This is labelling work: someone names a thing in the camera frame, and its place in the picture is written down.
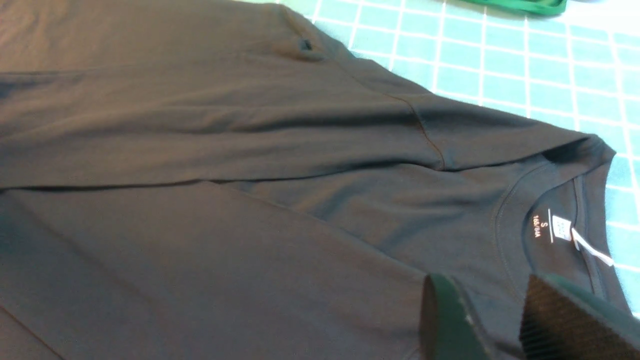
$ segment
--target green object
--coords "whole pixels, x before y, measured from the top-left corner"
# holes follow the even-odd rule
[[[499,6],[516,12],[553,16],[564,12],[566,0],[466,0],[472,3]]]

